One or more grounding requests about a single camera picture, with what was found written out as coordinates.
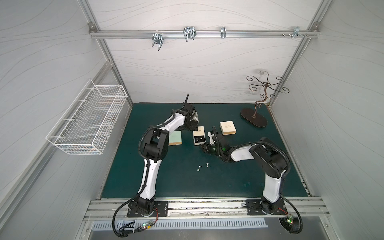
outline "wall hook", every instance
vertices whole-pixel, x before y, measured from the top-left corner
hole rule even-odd
[[[227,29],[225,27],[221,27],[221,38],[225,38],[227,36]]]
[[[155,43],[158,44],[159,48],[157,50],[159,51],[164,42],[163,36],[161,34],[154,33],[152,36],[152,40],[153,40],[152,47],[155,45]]]
[[[193,26],[188,26],[185,29],[183,29],[183,34],[187,42],[188,42],[188,38],[192,38],[192,40],[194,40],[196,36],[196,29]]]

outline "green table surface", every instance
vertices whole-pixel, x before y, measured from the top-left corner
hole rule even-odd
[[[212,125],[220,132],[220,122],[233,121],[236,134],[226,135],[231,146],[254,142],[267,137],[285,152],[285,146],[265,105],[258,113],[268,120],[264,128],[257,128],[243,119],[240,111],[253,104],[194,104],[199,115],[199,126],[205,135]],[[160,124],[171,115],[172,109],[182,104],[136,103],[124,130],[112,163],[103,198],[130,198],[139,190],[144,160],[137,153],[137,144],[149,125]],[[265,175],[255,160],[235,163],[222,162],[219,157],[203,153],[194,146],[192,131],[182,131],[182,145],[169,146],[156,182],[156,197],[257,197],[262,196]],[[306,197],[296,169],[286,177],[283,194],[286,197]]]

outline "gray wavy line pattern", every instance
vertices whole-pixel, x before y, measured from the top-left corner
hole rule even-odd
[[[65,14],[60,18],[60,21],[50,24],[46,29],[40,26],[34,26],[36,22],[41,23],[42,16],[51,16],[53,11],[58,13],[56,7],[60,5],[62,5],[60,11],[63,11]],[[73,87],[93,77],[97,73],[98,68],[105,62],[105,57],[99,46],[95,44],[95,41],[90,39],[89,34],[85,34],[88,27],[77,1],[55,0],[40,4],[38,7],[41,9],[35,11],[36,13],[33,15],[28,15],[28,11],[24,11],[25,9],[20,5],[18,10],[23,12],[22,14],[27,14],[25,19],[28,19],[28,21],[21,21],[22,23],[15,26],[3,25],[3,29],[0,30],[0,35],[7,33],[6,36],[0,36],[0,60],[7,61],[6,65],[0,66],[2,71],[0,75],[0,91],[2,93],[2,100],[8,104],[7,111],[2,111],[2,117],[0,117],[2,123],[0,136],[8,136],[12,132],[15,132],[12,139],[9,139],[0,149],[0,156],[2,156],[0,157],[0,163],[6,166],[12,166],[12,169],[8,167],[1,169],[1,172],[7,171],[7,174],[2,177],[0,191],[4,189],[8,191],[10,188],[9,183],[17,179],[23,171],[23,166],[27,166],[29,164],[28,161],[32,160],[33,156],[29,156],[28,154],[32,155],[31,153],[34,153],[36,149],[41,147],[41,144],[45,141],[43,140],[45,135],[52,127],[50,124],[54,124],[54,119],[57,119],[57,117],[63,113],[64,109],[58,108],[56,111],[44,113],[41,116],[39,116],[38,113],[48,107],[51,109],[52,105],[62,106],[62,103],[65,102],[68,102],[69,105],[73,99],[68,99],[67,96],[80,90],[73,89]],[[7,24],[14,22],[16,21],[7,19]],[[84,45],[85,43],[89,43],[89,46],[84,48],[79,47],[79,44]],[[82,67],[74,66],[74,60],[80,58],[85,60]],[[42,64],[49,64],[50,67],[57,68],[57,70],[50,69],[48,72],[51,75],[49,76],[44,73],[36,75],[36,69],[42,66]],[[72,73],[67,74],[67,78],[65,75],[57,75],[66,74],[66,72],[63,71],[63,69],[66,68],[70,68],[72,71]],[[42,83],[47,82],[47,78],[50,80],[49,85],[41,86]],[[24,81],[28,81],[28,87],[31,88],[30,90],[25,89],[23,85]],[[28,91],[28,94],[18,96],[17,101],[10,101],[11,98],[15,96],[9,89],[18,91],[18,93]],[[41,102],[45,96],[53,95],[52,93],[54,91],[58,91],[56,96]],[[36,106],[32,109],[25,109],[25,106],[30,106],[31,102],[34,102]],[[25,111],[25,114],[15,119],[13,113],[16,111],[17,115],[22,111]],[[17,128],[25,128],[25,131],[15,131]],[[34,142],[26,146],[26,139],[28,141],[34,139]],[[23,150],[15,152],[11,158],[4,157],[11,155],[10,150],[14,151],[15,149]],[[51,229],[47,232],[48,238],[64,239],[66,238],[64,236],[68,236],[68,232],[65,233],[65,231],[71,232],[70,235],[73,234],[72,232],[76,230],[72,229],[71,221],[79,217],[79,211],[81,211],[84,204],[89,201],[89,196],[94,195],[94,192],[98,192],[99,186],[101,185],[99,176],[100,174],[104,175],[106,173],[109,165],[105,158],[111,160],[113,149],[107,150],[106,155],[99,157],[97,161],[90,159],[86,163],[85,161],[81,161],[86,158],[82,156],[77,159],[78,165],[73,164],[73,161],[66,161],[64,158],[63,164],[59,165],[60,167],[57,169],[58,172],[52,174],[54,180],[51,182],[48,181],[47,184],[43,184],[39,189],[44,189],[43,192],[46,193],[47,186],[51,185],[57,178],[62,178],[63,183],[67,182],[66,188],[70,187],[72,189],[68,192],[66,189],[60,189],[60,191],[62,191],[61,193],[56,192],[56,200],[47,204],[44,210],[47,214],[41,215],[41,218],[39,217],[34,221],[31,228],[27,228],[23,232],[12,230],[12,227],[6,228],[1,233],[0,238],[12,239],[17,235],[17,237],[21,239],[36,239],[36,236],[41,236],[40,233],[44,234],[46,232],[42,231],[43,225],[45,225],[44,228],[48,227]],[[73,178],[65,174],[68,168],[74,170],[72,173]],[[23,204],[25,204],[23,211],[20,211],[20,215],[18,216],[24,217],[26,211],[28,212],[31,209],[40,207],[39,204],[42,202],[37,203],[36,198],[40,198],[39,194],[27,197],[26,201],[23,202]],[[63,204],[63,207],[58,209],[58,212],[61,212],[61,214],[52,222],[46,224],[45,220],[47,219],[48,213],[56,213],[57,211],[57,209],[53,208],[56,206],[57,201]],[[6,237],[9,231],[12,232],[10,235],[12,237]]]
[[[254,46],[250,47],[250,50],[244,51],[242,50],[235,56],[230,57],[223,57],[222,59],[215,59],[212,58],[210,63],[207,63],[205,65],[198,65],[190,67],[188,64],[186,64],[186,67],[182,66],[180,67],[173,67],[172,63],[174,61],[180,61],[180,60],[186,60],[188,62],[188,57],[193,57],[193,59],[198,58],[198,54],[205,53],[206,51],[214,51],[214,52],[222,52],[222,50],[227,49],[228,47],[236,47],[237,41],[240,41],[239,39],[233,39],[226,42],[219,42],[218,44],[214,44],[209,47],[204,47],[202,45],[201,49],[196,49],[192,53],[188,54],[181,54],[181,56],[174,56],[167,55],[167,58],[161,58],[161,65],[165,65],[165,67],[161,66],[154,66],[152,64],[147,64],[147,59],[145,57],[141,57],[140,59],[143,59],[139,62],[137,62],[138,57],[137,56],[146,56],[145,54],[140,54],[140,51],[135,51],[133,54],[130,50],[126,51],[124,48],[117,50],[117,47],[120,44],[125,44],[127,41],[118,40],[118,41],[111,41],[112,44],[110,45],[110,49],[112,52],[112,55],[115,58],[115,62],[118,65],[118,68],[121,72],[121,75],[123,77],[123,80],[127,87],[129,88],[129,92],[132,94],[132,97],[134,101],[144,101],[145,97],[140,96],[140,94],[149,94],[151,101],[153,99],[156,102],[169,102],[169,101],[176,101],[176,99],[171,99],[165,95],[160,95],[158,93],[155,93],[152,90],[152,87],[150,87],[148,90],[146,90],[145,86],[158,86],[159,88],[167,89],[167,92],[182,92],[185,93],[185,90],[183,90],[183,85],[188,84],[190,86],[202,86],[203,91],[201,93],[198,93],[198,91],[189,91],[188,93],[191,96],[194,96],[194,102],[206,102],[206,103],[215,103],[215,102],[251,102],[255,99],[259,99],[259,96],[251,95],[249,93],[249,90],[247,88],[247,82],[244,81],[244,74],[246,74],[250,69],[252,68],[263,68],[265,64],[268,66],[273,66],[274,64],[278,64],[281,66],[280,68],[271,69],[270,73],[273,75],[275,72],[282,73],[286,67],[286,64],[288,64],[289,59],[291,58],[297,43],[296,42],[286,42],[285,40],[274,40],[273,43],[269,43],[271,46],[263,46],[260,44],[260,46]],[[253,56],[258,56],[258,51],[262,51],[264,54],[267,53],[269,55],[277,56],[272,57],[270,60],[266,61],[260,61],[260,60],[252,60]],[[248,63],[242,68],[226,68],[222,73],[211,73],[214,71],[214,69],[219,69],[221,65],[224,63],[231,63],[237,60],[246,60],[248,62],[254,62],[253,64]],[[215,65],[215,68],[209,69],[207,67]],[[189,69],[194,68],[196,69],[196,73],[193,74],[191,71],[187,71],[185,73],[181,72],[174,72],[172,70],[177,69]],[[213,79],[204,79],[205,76],[212,76]],[[180,80],[180,83],[175,85],[175,80]],[[274,77],[271,77],[271,82],[276,81]],[[209,96],[208,91],[206,89],[210,89],[210,91],[213,91],[215,94],[212,96]],[[230,92],[238,92],[235,96],[230,96]]]
[[[269,4],[269,9],[271,9],[270,13],[269,13],[270,15],[273,15],[276,12],[281,11],[281,12],[288,13],[288,15],[290,16],[290,21],[295,22],[295,21],[299,20],[300,25],[306,25],[310,21],[309,19],[302,17],[301,16],[302,11],[298,10],[297,8],[288,9],[287,7],[283,6],[283,4],[282,4],[283,2],[278,3],[277,1],[271,1],[271,0],[268,0],[268,2],[270,2],[270,4]],[[214,5],[209,5],[209,4],[205,4],[205,2],[201,2],[201,3],[199,3],[199,2],[178,3],[177,1],[175,1],[172,3],[175,3],[175,4],[164,5],[165,4],[164,1],[161,0],[161,1],[156,1],[156,2],[143,2],[143,3],[140,3],[138,5],[131,6],[131,7],[124,6],[124,7],[116,8],[116,9],[104,10],[103,7],[105,7],[105,5],[101,4],[101,2],[99,2],[99,1],[91,1],[90,2],[92,8],[95,9],[94,13],[96,14],[96,17],[98,19],[100,19],[99,23],[107,23],[108,22],[107,24],[101,24],[102,30],[105,30],[111,26],[114,26],[116,24],[127,21],[132,17],[137,17],[137,16],[140,17],[140,15],[142,15],[142,14],[148,14],[151,12],[157,13],[158,11],[166,11],[167,13],[170,13],[171,16],[167,16],[166,18],[162,18],[162,19],[156,19],[154,22],[148,22],[148,23],[146,23],[146,26],[141,26],[141,28],[138,28],[137,30],[145,29],[145,28],[147,28],[147,27],[149,27],[155,23],[158,23],[160,21],[163,21],[163,20],[178,16],[178,15],[186,15],[186,17],[190,17],[191,14],[193,14],[193,12],[201,12],[201,11],[214,11],[214,12],[223,12],[223,13],[233,14],[237,17],[248,19],[249,23],[246,23],[246,24],[250,24],[250,25],[252,25],[252,23],[263,23],[266,26],[270,26],[274,29],[276,28],[276,26],[278,28],[287,28],[286,26],[281,27],[281,26],[275,25],[272,22],[268,23],[265,21],[256,21],[255,19],[252,18],[252,16],[253,16],[252,13],[250,13],[248,10],[244,11],[244,13],[239,12],[239,11],[234,11],[232,9],[236,8],[235,3],[223,2],[223,6],[225,6],[225,7],[218,7],[218,6],[214,6]],[[192,10],[185,10],[185,9],[190,8],[191,5],[195,6]],[[310,6],[310,3],[303,2],[303,5],[304,5],[303,9],[305,9],[306,12],[308,12],[308,9],[310,9],[310,11],[313,11],[313,12],[316,10],[315,7]],[[173,10],[170,10],[170,9],[174,9],[174,8],[180,9],[180,11],[175,12]],[[115,14],[115,16],[105,15],[106,13],[111,13],[111,12],[113,12]]]
[[[333,1],[321,37],[311,40],[287,81],[295,94],[279,96],[272,107],[308,185],[322,195],[343,239],[382,238],[383,208],[376,201],[384,198],[380,9],[383,1]]]

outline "aluminum rail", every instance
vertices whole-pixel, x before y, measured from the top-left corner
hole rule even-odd
[[[315,15],[313,16],[310,24],[308,25],[309,29],[311,29],[311,30],[317,29],[318,30],[319,25],[321,24],[321,20],[323,19],[325,13],[327,12],[331,2],[332,2],[332,0],[322,0],[321,1],[318,9],[316,10]],[[310,38],[303,38],[300,41],[299,45],[297,46],[297,49],[296,49],[295,53],[293,54],[291,61],[289,62],[286,70],[284,71],[284,74],[282,75],[282,78],[285,79],[285,81],[283,83],[281,83],[280,85],[278,85],[278,87],[276,88],[277,92],[275,92],[275,98],[273,98],[269,102],[269,107],[270,108],[272,108],[273,104],[275,103],[277,97],[280,94],[279,91],[281,91],[281,89],[283,88],[284,84],[286,84],[289,76],[291,75],[293,69],[296,66],[296,63],[299,61],[301,55],[304,53],[304,50],[307,48],[310,40],[311,40]]]
[[[206,198],[206,199],[158,199],[166,200],[168,204],[167,219],[181,218],[249,218],[247,209],[242,206],[246,199],[260,198]],[[302,217],[328,217],[327,207],[321,197],[287,197],[297,208]],[[111,220],[112,216],[127,199],[93,200],[90,202],[84,216],[84,221]],[[285,203],[288,212],[296,215],[294,209]],[[117,220],[137,219],[127,218],[128,205],[124,206],[116,216]],[[281,215],[260,215],[258,217],[285,217]]]
[[[96,31],[90,32],[91,38],[152,38],[154,33],[161,34],[163,38],[184,38],[181,30],[158,31]],[[291,38],[293,30],[226,30],[225,38]],[[304,38],[317,38],[320,32],[311,30],[299,30]],[[196,30],[195,38],[222,38],[220,30]]]

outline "white wall panel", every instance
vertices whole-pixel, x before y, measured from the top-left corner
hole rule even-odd
[[[151,39],[107,43],[134,103],[179,103],[187,93],[191,103],[254,103],[262,89],[250,94],[246,77],[265,69],[277,83],[298,40],[166,39],[160,51]]]
[[[102,30],[307,28],[320,0],[89,0]]]
[[[272,110],[341,239],[383,239],[384,1],[334,0]]]
[[[97,199],[127,119],[128,104],[102,155],[67,155],[57,150],[32,186],[0,239],[74,239],[88,208]]]
[[[0,202],[105,61],[76,0],[0,1]]]

